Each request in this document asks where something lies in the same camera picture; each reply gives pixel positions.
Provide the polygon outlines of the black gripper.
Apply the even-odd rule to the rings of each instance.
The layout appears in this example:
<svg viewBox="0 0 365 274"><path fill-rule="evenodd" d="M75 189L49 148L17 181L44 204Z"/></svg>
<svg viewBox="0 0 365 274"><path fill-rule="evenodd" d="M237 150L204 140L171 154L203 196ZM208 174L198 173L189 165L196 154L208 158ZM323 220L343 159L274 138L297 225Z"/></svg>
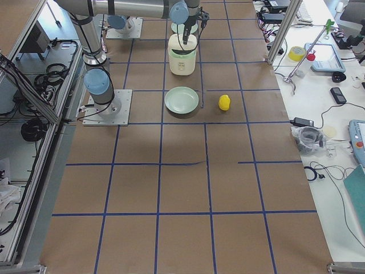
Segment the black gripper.
<svg viewBox="0 0 365 274"><path fill-rule="evenodd" d="M192 27L196 24L197 21L197 15L189 15L188 19L184 23L184 32L183 32L183 44L188 44L189 35L191 32Z"/></svg>

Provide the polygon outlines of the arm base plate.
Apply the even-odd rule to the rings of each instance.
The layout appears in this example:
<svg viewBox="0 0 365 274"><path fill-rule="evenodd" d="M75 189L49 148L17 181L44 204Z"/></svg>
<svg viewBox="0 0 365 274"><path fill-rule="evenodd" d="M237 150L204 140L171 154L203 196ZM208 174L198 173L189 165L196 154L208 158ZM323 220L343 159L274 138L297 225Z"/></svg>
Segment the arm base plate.
<svg viewBox="0 0 365 274"><path fill-rule="evenodd" d="M106 39L111 40L126 40L126 39L139 39L141 37L141 30L143 25L143 19L139 17L129 17L124 19L124 27L121 29L117 26L117 23L112 25L107 30Z"/></svg>
<svg viewBox="0 0 365 274"><path fill-rule="evenodd" d="M86 118L83 119L84 126L128 126L132 90L117 89L114 92L113 101L102 112L100 111L106 108L107 105L95 104L92 96L89 96L88 104L93 104L93 106L86 109Z"/></svg>

